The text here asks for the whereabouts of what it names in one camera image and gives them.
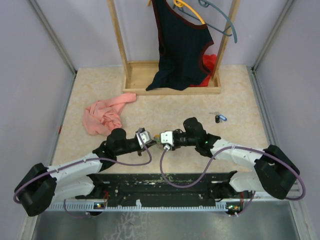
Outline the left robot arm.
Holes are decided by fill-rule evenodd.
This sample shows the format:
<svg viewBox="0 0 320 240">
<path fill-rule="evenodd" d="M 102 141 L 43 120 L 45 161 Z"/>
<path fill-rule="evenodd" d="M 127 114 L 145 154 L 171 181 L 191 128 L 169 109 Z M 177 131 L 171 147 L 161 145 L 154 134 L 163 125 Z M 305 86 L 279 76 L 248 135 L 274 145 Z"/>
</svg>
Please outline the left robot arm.
<svg viewBox="0 0 320 240">
<path fill-rule="evenodd" d="M 91 153 L 56 166 L 37 163 L 14 189 L 13 201 L 22 205 L 28 216 L 43 213 L 52 203 L 78 196 L 101 197 L 104 186 L 92 175 L 120 162 L 118 156 L 136 152 L 139 156 L 157 142 L 144 128 L 127 138 L 122 128 L 112 130 L 106 140 Z"/>
</svg>

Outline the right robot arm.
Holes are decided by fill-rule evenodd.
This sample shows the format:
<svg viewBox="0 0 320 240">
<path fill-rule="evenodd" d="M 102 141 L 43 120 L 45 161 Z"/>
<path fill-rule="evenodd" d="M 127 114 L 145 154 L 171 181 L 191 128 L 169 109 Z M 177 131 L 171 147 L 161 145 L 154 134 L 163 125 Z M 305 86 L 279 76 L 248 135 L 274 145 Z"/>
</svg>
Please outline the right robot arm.
<svg viewBox="0 0 320 240">
<path fill-rule="evenodd" d="M 270 196 L 284 200 L 300 175 L 300 171 L 288 156 L 276 145 L 253 149 L 229 142 L 220 136 L 207 133 L 196 117 L 183 122 L 184 130 L 172 133 L 174 148 L 194 147 L 204 157 L 223 160 L 250 169 L 236 172 L 223 185 L 223 192 L 235 198 L 243 191 L 264 191 Z"/>
</svg>

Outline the large keyring with small rings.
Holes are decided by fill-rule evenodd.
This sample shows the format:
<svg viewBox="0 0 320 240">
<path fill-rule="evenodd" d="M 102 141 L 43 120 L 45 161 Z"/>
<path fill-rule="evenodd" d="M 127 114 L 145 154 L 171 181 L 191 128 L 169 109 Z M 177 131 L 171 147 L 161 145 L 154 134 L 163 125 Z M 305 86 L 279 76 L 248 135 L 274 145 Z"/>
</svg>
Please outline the large keyring with small rings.
<svg viewBox="0 0 320 240">
<path fill-rule="evenodd" d="M 156 142 L 156 146 L 157 146 L 158 148 L 160 148 L 160 149 L 163 148 L 163 145 L 161 144 L 160 134 L 156 134 L 152 139 Z"/>
</svg>

